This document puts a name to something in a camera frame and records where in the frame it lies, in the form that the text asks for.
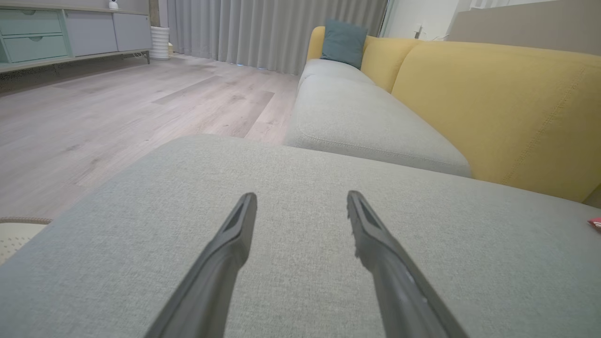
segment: curtain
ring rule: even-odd
[[[388,0],[168,0],[174,51],[300,74],[313,28],[333,18],[378,35]]]

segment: mint green drawer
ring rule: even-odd
[[[2,35],[61,33],[56,11],[0,10]]]
[[[10,61],[21,62],[67,55],[62,35],[5,38]]]

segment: floor plank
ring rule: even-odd
[[[281,143],[298,76],[177,55],[0,76],[0,217],[56,218],[192,134]]]

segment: pillow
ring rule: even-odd
[[[338,61],[361,69],[367,29],[332,19],[326,21],[322,59]]]

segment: plant pot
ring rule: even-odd
[[[151,26],[150,34],[152,35],[150,58],[154,60],[168,60],[169,28]]]

